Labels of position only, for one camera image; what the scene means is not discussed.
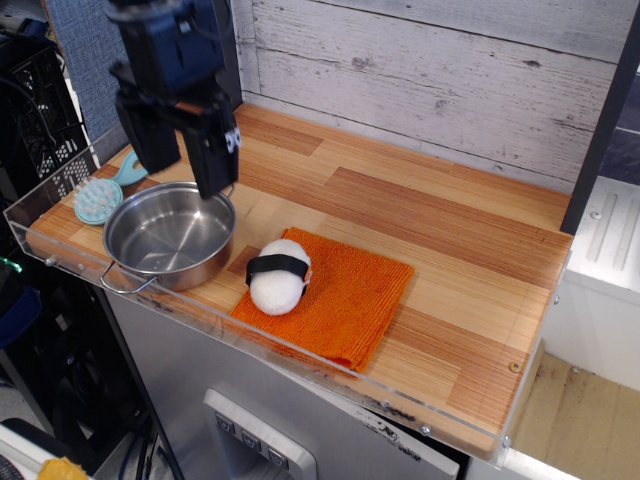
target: wooden countertop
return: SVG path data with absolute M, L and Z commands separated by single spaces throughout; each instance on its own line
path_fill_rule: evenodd
M 495 445 L 474 429 L 504 434 L 572 241 L 559 232 L 568 197 L 252 105 L 236 114 L 243 147 L 231 260 L 214 279 L 181 293 L 230 312 L 247 288 L 246 261 L 291 226 L 413 265 L 416 274 L 364 374 L 406 399 L 391 405 L 391 418 L 415 410 L 411 399 L 424 402 L 445 412 L 426 419 L 442 430 L 437 438 L 490 455 Z M 113 176 L 125 153 L 98 176 Z M 182 161 L 125 195 L 191 179 Z M 31 229 L 83 252 L 83 268 L 92 258 L 109 261 L 102 227 L 82 224 L 69 197 Z M 191 308 L 158 297 L 174 311 Z M 371 382 L 340 383 L 385 401 L 369 393 Z M 468 425 L 457 428 L 450 417 Z

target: stainless steel pot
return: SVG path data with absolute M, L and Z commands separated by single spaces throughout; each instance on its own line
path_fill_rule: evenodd
M 195 182 L 169 182 L 129 197 L 104 227 L 104 246 L 113 262 L 100 276 L 102 285 L 130 294 L 152 282 L 180 291 L 210 279 L 231 254 L 236 224 L 231 193 L 203 200 Z M 112 287 L 106 275 L 115 263 L 145 282 L 134 290 Z

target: gray control panel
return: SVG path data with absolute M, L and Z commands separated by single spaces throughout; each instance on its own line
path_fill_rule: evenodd
M 316 461 L 305 448 L 216 390 L 204 397 L 207 420 L 286 471 L 295 480 L 316 480 Z

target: button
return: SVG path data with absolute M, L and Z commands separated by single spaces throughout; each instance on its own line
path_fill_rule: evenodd
M 274 465 L 284 468 L 285 470 L 289 470 L 289 461 L 287 460 L 287 457 L 271 447 L 269 447 L 269 460 L 271 460 Z
M 236 427 L 233 425 L 233 422 L 228 418 L 223 417 L 218 412 L 216 412 L 216 420 L 218 421 L 218 425 L 220 425 L 220 428 L 222 428 L 225 432 L 232 435 L 236 433 Z
M 255 450 L 256 452 L 260 452 L 262 450 L 262 446 L 260 445 L 260 440 L 258 440 L 256 437 L 254 437 L 250 433 L 245 432 L 244 430 L 240 430 L 240 433 L 242 435 L 242 441 L 247 447 L 249 447 L 252 450 Z

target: black post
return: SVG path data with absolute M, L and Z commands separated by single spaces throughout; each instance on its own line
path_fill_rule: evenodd
M 571 194 L 571 201 L 565 212 L 560 230 L 575 235 L 587 207 L 589 196 L 600 173 L 602 161 L 609 148 L 611 137 L 620 118 L 622 107 L 631 90 L 631 84 L 640 64 L 640 6 L 631 22 L 627 41 L 622 49 L 618 67 L 613 76 L 609 93 L 604 102 L 591 144 L 578 175 L 578 181 Z

